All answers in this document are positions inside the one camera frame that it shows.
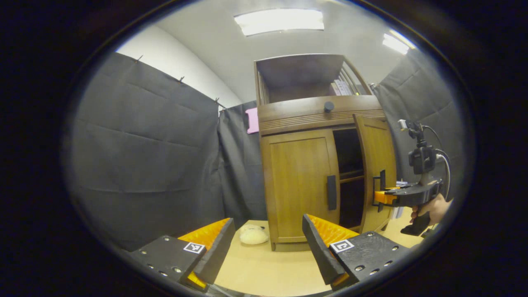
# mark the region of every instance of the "ceiling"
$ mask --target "ceiling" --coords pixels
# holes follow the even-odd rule
[[[314,8],[325,30],[246,37],[233,16],[270,8]],[[403,57],[382,45],[389,27],[364,9],[330,0],[201,0],[156,24],[194,52],[242,102],[256,99],[253,61],[301,53],[343,54],[367,83],[380,82]]]

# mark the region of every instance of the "white wall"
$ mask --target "white wall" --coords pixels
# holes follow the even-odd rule
[[[157,26],[150,26],[123,44],[118,53],[138,59],[164,73],[180,79],[209,98],[219,97],[225,107],[242,101],[193,52],[172,35]]]

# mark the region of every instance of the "human hand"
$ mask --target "human hand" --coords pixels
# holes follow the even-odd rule
[[[442,218],[446,214],[447,209],[449,208],[450,205],[451,205],[451,201],[446,202],[446,200],[444,199],[444,196],[442,194],[438,194],[433,200],[427,202],[422,207],[422,209],[420,209],[420,213],[418,213],[418,206],[412,207],[410,223],[414,221],[416,216],[418,215],[422,216],[426,212],[429,212],[429,217],[431,218],[431,221],[429,222],[429,226],[437,224],[442,220]]]

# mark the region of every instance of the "wooden cabinet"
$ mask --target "wooden cabinet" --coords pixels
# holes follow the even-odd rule
[[[261,151],[273,250],[276,243],[306,241],[303,214],[339,223],[339,183],[327,184],[339,177],[331,129],[263,137]]]
[[[357,70],[342,55],[294,55],[256,61],[255,75],[272,249],[306,241],[306,213],[361,233],[386,226],[391,209],[371,205],[373,177],[385,170],[395,186],[394,148]],[[354,95],[333,94],[335,80]]]

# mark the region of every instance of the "pink object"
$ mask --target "pink object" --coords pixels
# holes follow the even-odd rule
[[[249,118],[248,134],[259,132],[259,117],[257,115],[257,108],[246,110]]]

